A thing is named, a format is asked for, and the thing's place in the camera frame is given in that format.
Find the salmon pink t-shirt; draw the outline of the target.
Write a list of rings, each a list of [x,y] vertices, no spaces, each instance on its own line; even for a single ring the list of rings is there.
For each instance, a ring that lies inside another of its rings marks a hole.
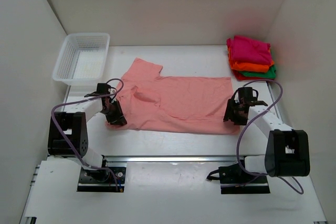
[[[136,58],[122,76],[117,100],[127,124],[110,130],[236,135],[239,126],[223,120],[233,95],[230,77],[164,77],[163,66]]]

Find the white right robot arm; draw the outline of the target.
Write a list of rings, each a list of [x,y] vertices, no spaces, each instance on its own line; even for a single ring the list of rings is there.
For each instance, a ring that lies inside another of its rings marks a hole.
[[[223,121],[243,127],[236,145],[238,166],[252,176],[306,177],[310,173],[308,135],[304,130],[293,129],[273,114],[270,108],[274,105],[258,100],[258,92],[252,87],[238,88],[227,101]],[[267,138],[266,152],[247,156],[242,163],[240,144],[252,124]]]

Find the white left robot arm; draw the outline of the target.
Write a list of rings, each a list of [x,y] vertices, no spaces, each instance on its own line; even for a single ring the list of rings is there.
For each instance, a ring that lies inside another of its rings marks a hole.
[[[104,156],[89,147],[87,122],[96,114],[102,114],[111,126],[125,126],[117,94],[123,89],[121,79],[113,78],[98,83],[95,92],[86,94],[83,100],[63,103],[51,111],[48,135],[48,154],[74,157],[89,169],[106,169]]]

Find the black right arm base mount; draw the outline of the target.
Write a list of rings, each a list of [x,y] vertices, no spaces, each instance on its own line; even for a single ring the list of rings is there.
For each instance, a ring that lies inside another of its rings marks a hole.
[[[266,176],[254,176],[244,172],[238,164],[220,166],[211,171],[206,180],[219,181],[222,195],[269,194]]]

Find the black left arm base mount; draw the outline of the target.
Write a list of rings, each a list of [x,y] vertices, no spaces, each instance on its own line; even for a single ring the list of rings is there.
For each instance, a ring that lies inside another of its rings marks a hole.
[[[108,171],[89,170],[81,168],[77,191],[79,192],[98,192],[98,193],[123,193],[125,188],[126,167],[110,167],[116,176]]]

